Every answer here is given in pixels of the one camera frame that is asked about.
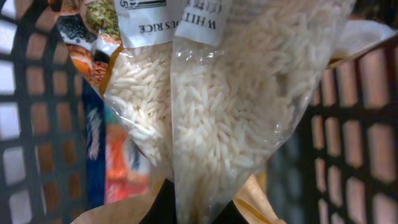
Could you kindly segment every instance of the white label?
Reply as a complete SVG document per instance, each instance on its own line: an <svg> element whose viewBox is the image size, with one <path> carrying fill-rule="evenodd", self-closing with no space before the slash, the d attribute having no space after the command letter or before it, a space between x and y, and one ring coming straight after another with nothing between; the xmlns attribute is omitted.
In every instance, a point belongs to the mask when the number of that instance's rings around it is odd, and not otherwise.
<svg viewBox="0 0 398 224"><path fill-rule="evenodd" d="M114 0L123 47L143 47L173 39L181 0Z"/></svg>
<svg viewBox="0 0 398 224"><path fill-rule="evenodd" d="M188 0L175 35L217 46L232 2L232 0Z"/></svg>

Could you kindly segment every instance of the white rice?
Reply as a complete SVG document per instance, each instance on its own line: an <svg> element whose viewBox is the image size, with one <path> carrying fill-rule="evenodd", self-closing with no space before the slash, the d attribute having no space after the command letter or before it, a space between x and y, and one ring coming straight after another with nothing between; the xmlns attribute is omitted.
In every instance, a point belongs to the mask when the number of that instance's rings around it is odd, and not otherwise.
<svg viewBox="0 0 398 224"><path fill-rule="evenodd" d="M162 175L172 177L170 60L172 43L124 49L104 97L120 111L131 139Z"/></svg>
<svg viewBox="0 0 398 224"><path fill-rule="evenodd" d="M353 3L245 1L246 15L253 9L259 14L250 15L246 24L228 22L218 48L175 38L172 116L179 223L201 222L215 205L226 205L292 134L308 104L301 99L315 89Z"/></svg>

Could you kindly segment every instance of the transparent plastic bag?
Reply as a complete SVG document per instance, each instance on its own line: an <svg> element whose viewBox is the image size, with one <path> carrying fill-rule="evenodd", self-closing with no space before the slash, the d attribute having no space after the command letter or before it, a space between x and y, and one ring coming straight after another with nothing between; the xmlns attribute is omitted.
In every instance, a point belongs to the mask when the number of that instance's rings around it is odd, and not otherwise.
<svg viewBox="0 0 398 224"><path fill-rule="evenodd" d="M209 9L214 1L204 2L202 9ZM179 223L211 222L291 136L353 4L233 1L217 47L174 38L173 165ZM198 6L194 1L188 5Z"/></svg>
<svg viewBox="0 0 398 224"><path fill-rule="evenodd" d="M116 51L104 94L128 135L162 176L171 178L172 43Z"/></svg>

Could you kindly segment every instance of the blue package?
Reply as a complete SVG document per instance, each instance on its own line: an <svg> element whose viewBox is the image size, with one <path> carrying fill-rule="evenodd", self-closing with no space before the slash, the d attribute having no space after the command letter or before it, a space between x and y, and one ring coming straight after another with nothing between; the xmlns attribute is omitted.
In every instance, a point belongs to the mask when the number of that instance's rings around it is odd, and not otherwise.
<svg viewBox="0 0 398 224"><path fill-rule="evenodd" d="M105 122L104 103L88 82L83 82L85 110L86 190L88 208L104 205L105 195Z"/></svg>

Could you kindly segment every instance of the white plastic wrapper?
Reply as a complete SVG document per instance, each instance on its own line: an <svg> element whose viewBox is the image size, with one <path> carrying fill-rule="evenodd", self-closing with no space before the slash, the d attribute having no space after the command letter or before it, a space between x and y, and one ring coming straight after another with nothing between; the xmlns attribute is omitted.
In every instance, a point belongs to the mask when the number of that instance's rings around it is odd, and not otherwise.
<svg viewBox="0 0 398 224"><path fill-rule="evenodd" d="M161 176L172 179L170 63L179 0L115 3L122 51L105 102Z"/></svg>
<svg viewBox="0 0 398 224"><path fill-rule="evenodd" d="M187 2L172 57L179 223L211 222L288 140L354 4L237 0L213 7L226 2L202 2ZM226 19L223 32L217 30L220 19ZM198 27L209 28L211 39L203 32L192 37Z"/></svg>

